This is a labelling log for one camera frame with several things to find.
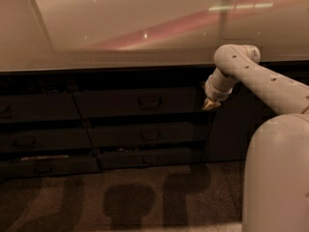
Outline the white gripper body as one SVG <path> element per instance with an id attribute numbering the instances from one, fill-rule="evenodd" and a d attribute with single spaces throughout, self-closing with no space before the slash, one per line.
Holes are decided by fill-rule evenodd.
<path id="1" fill-rule="evenodd" d="M 233 91 L 233 86 L 218 79 L 213 74 L 205 83 L 205 93 L 209 100 L 213 102 L 225 101 Z"/>

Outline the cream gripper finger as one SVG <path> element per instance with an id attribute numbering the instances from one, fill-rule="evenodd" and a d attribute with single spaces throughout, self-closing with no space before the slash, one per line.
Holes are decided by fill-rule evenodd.
<path id="1" fill-rule="evenodd" d="M 220 105 L 219 101 L 213 101 L 209 98 L 206 98 L 202 105 L 202 109 L 206 111 L 210 111 L 210 110 L 217 108 L 219 105 Z"/>

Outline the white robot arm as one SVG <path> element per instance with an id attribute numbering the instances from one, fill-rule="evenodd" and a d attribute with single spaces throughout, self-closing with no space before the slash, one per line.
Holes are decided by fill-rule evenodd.
<path id="1" fill-rule="evenodd" d="M 240 82 L 276 113 L 248 147 L 242 232 L 309 232 L 309 86 L 260 66 L 260 59 L 254 45 L 220 46 L 203 108 L 218 107 Z"/>

